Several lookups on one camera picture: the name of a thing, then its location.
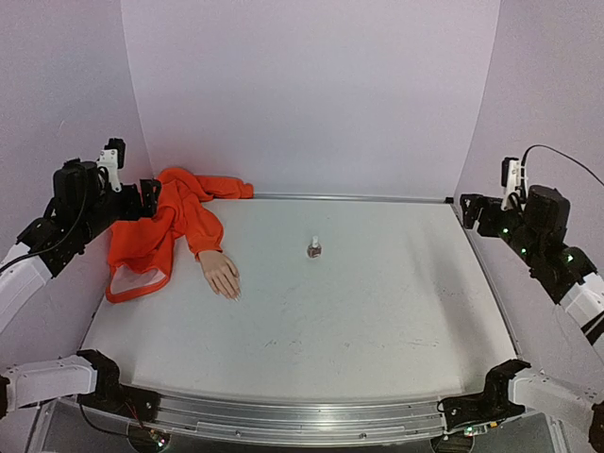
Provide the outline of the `nail polish bottle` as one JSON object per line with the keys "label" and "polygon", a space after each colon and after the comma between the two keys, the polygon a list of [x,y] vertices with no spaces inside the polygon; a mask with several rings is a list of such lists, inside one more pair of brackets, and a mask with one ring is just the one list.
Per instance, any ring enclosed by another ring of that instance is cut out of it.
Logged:
{"label": "nail polish bottle", "polygon": [[313,236],[310,240],[310,244],[307,248],[307,255],[310,259],[316,259],[321,256],[322,245],[318,236]]}

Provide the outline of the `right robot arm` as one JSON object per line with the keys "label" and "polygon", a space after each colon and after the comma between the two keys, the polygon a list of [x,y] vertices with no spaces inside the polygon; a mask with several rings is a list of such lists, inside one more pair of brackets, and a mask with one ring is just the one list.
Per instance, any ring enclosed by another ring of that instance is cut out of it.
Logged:
{"label": "right robot arm", "polygon": [[[464,194],[460,204],[463,227],[501,239],[601,355],[603,277],[581,249],[564,242],[569,201],[555,189],[533,185],[525,195],[511,193],[504,199]],[[480,392],[446,397],[437,408],[447,433],[471,437],[482,427],[535,410],[584,432],[594,451],[603,449],[602,398],[519,359],[493,367]]]}

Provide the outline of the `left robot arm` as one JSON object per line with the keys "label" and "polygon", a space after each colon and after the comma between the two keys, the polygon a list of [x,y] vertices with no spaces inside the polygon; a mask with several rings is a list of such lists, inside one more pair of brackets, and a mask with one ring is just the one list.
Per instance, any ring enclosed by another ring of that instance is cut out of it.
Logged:
{"label": "left robot arm", "polygon": [[[53,175],[53,196],[42,217],[17,237],[1,262],[1,326],[117,221],[152,217],[161,184],[143,179],[124,185],[118,165],[72,159]],[[10,367],[1,375],[1,414],[75,396],[101,411],[153,418],[159,396],[120,381],[119,366],[101,352],[80,350],[65,359]]]}

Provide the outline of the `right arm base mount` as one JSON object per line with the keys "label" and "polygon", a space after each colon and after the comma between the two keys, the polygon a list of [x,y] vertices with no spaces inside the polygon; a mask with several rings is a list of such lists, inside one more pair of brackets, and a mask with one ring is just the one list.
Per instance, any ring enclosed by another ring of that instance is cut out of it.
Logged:
{"label": "right arm base mount", "polygon": [[511,401],[509,384],[508,377],[487,377],[479,393],[440,400],[437,408],[445,417],[446,430],[452,432],[522,415],[526,407]]}

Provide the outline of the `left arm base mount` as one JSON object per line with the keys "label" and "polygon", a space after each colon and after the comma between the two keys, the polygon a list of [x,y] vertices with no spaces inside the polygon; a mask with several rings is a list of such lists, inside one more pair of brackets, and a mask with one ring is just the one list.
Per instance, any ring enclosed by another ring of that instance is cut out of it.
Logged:
{"label": "left arm base mount", "polygon": [[97,371],[96,384],[89,394],[79,394],[76,401],[90,409],[129,417],[138,423],[156,420],[160,395],[140,387],[125,385],[118,370]]}

